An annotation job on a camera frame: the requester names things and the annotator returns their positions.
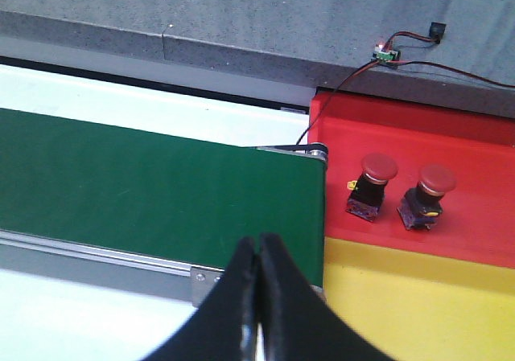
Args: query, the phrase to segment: metal bracket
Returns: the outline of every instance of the metal bracket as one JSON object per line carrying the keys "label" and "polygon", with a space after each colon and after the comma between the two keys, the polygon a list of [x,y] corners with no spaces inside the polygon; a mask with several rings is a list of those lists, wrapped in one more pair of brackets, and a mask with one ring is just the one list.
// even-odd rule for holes
{"label": "metal bracket", "polygon": [[223,273],[220,269],[192,266],[190,269],[190,283],[192,285],[192,304],[194,307],[200,306]]}
{"label": "metal bracket", "polygon": [[305,154],[309,158],[318,158],[327,164],[329,149],[321,142],[292,146],[257,146],[259,150],[271,150],[284,154]]}

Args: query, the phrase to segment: white surface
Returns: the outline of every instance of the white surface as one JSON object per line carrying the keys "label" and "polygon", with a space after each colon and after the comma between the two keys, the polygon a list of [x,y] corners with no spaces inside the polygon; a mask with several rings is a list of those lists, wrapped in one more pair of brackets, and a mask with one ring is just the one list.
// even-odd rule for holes
{"label": "white surface", "polygon": [[0,359],[136,360],[194,312],[190,303],[0,271]]}
{"label": "white surface", "polygon": [[307,115],[0,65],[0,107],[235,146],[295,144]]}
{"label": "white surface", "polygon": [[[307,116],[0,65],[0,107],[239,146],[293,144]],[[0,360],[136,360],[187,303],[0,269]],[[258,352],[258,359],[263,359]]]}

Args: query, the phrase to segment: green conveyor belt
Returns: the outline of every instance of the green conveyor belt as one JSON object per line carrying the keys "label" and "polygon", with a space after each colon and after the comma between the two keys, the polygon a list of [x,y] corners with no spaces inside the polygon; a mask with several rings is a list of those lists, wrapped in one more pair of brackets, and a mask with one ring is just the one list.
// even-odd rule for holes
{"label": "green conveyor belt", "polygon": [[225,267],[277,232],[322,284],[318,159],[0,109],[0,228]]}

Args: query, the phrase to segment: black wire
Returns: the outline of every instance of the black wire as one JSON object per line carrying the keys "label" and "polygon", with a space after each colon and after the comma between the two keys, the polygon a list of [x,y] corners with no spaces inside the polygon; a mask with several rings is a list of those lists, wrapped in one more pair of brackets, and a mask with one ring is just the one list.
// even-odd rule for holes
{"label": "black wire", "polygon": [[396,33],[393,33],[385,42],[385,46],[383,46],[384,50],[391,50],[391,45],[395,37],[409,37],[423,42],[436,43],[436,38],[426,37],[424,35],[412,33],[411,31],[398,31]]}
{"label": "black wire", "polygon": [[470,78],[473,78],[473,79],[476,79],[476,80],[479,80],[479,81],[486,82],[487,84],[501,86],[502,88],[511,88],[511,89],[515,88],[515,85],[503,84],[501,82],[490,80],[489,78],[478,76],[477,74],[466,72],[466,71],[461,70],[461,69],[453,68],[451,66],[447,66],[447,65],[443,65],[443,64],[437,64],[436,62],[430,62],[430,61],[388,61],[386,64],[388,64],[390,66],[405,66],[405,65],[414,65],[414,64],[417,64],[417,65],[427,65],[427,66],[432,66],[434,68],[440,68],[440,69],[448,70],[449,72],[458,73],[458,74],[461,74],[463,76],[467,76],[467,77],[470,77]]}
{"label": "black wire", "polygon": [[322,114],[322,112],[327,108],[328,104],[329,104],[329,101],[334,97],[334,95],[341,89],[342,86],[344,86],[346,83],[348,83],[352,78],[356,77],[356,76],[359,76],[362,72],[365,72],[371,68],[373,68],[374,66],[377,66],[379,64],[379,61],[376,61],[376,60],[372,60],[368,63],[366,63],[365,65],[359,67],[358,69],[356,69],[354,72],[352,72],[351,74],[349,74],[343,81],[341,81],[341,83],[334,89],[332,89],[332,92],[331,94],[329,94],[328,98],[326,98],[326,100],[322,103],[322,105],[320,106],[320,111],[317,113],[317,115],[315,116],[315,118],[311,121],[311,123],[307,126],[307,128],[303,131],[303,133],[300,135],[299,139],[297,140],[297,142],[295,143],[295,145],[297,146],[298,144],[300,144],[300,142],[302,141],[303,137],[306,135],[307,132],[309,132],[309,130],[313,127],[313,125],[319,120],[320,118],[320,115]]}

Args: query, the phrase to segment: red platform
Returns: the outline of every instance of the red platform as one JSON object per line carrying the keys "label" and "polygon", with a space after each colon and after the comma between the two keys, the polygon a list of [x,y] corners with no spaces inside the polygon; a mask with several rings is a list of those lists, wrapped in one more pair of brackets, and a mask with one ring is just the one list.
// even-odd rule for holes
{"label": "red platform", "polygon": [[[311,102],[311,118],[328,93]],[[515,121],[414,105],[335,95],[309,133],[329,148],[326,235],[515,269]],[[398,164],[374,223],[345,212],[361,159],[381,152]],[[420,167],[438,163],[458,184],[441,201],[430,231],[407,231],[397,206],[418,181]]]}

